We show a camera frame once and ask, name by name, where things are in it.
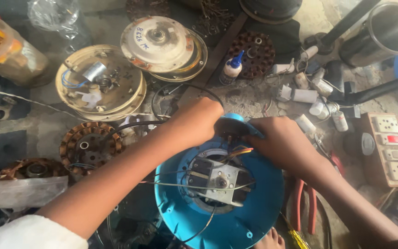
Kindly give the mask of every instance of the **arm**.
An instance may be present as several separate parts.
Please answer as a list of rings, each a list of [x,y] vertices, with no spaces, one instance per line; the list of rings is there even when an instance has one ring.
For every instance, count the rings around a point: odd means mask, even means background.
[[[398,226],[336,172],[332,164],[314,149],[296,122],[284,116],[250,122],[266,138],[250,136],[248,142],[275,165],[322,194],[364,248],[398,240]]]
[[[159,164],[213,138],[213,125],[221,115],[223,109],[218,102],[208,98],[194,100],[168,122],[42,207],[37,215],[89,238],[114,207]]]

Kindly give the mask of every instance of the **plastic bag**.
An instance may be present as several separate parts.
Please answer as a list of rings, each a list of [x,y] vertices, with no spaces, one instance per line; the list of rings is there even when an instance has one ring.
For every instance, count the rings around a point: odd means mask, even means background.
[[[43,207],[67,190],[68,176],[0,181],[0,208]]]
[[[30,22],[46,31],[57,31],[69,41],[68,54],[91,45],[91,35],[77,0],[30,0]]]

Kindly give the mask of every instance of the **forearm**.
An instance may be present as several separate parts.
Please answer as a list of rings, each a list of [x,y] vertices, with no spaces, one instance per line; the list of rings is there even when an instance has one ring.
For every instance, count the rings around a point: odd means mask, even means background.
[[[162,125],[41,208],[47,217],[89,238],[116,205],[160,163],[181,151]]]
[[[323,171],[312,176],[312,185],[331,205],[362,246],[398,240],[398,226],[360,195],[332,167],[328,160]]]

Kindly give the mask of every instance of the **bare foot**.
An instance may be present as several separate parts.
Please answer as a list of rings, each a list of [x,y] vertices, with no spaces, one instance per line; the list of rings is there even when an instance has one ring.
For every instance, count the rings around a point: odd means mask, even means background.
[[[253,246],[254,249],[285,249],[285,241],[282,236],[277,234],[272,228],[265,237]]]

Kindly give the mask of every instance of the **screwdriver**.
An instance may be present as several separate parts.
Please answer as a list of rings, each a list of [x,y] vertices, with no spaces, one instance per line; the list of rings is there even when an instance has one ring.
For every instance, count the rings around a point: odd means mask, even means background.
[[[287,220],[287,218],[284,216],[284,214],[282,212],[280,212],[280,214],[282,215],[282,217],[284,218],[285,222],[287,223],[288,229],[290,229],[288,231],[288,233],[291,235],[291,237],[293,237],[293,239],[296,241],[297,245],[301,249],[310,249],[310,246],[302,239],[302,237],[300,236],[299,232],[297,232],[296,230],[293,229],[293,227],[291,226],[291,224]]]

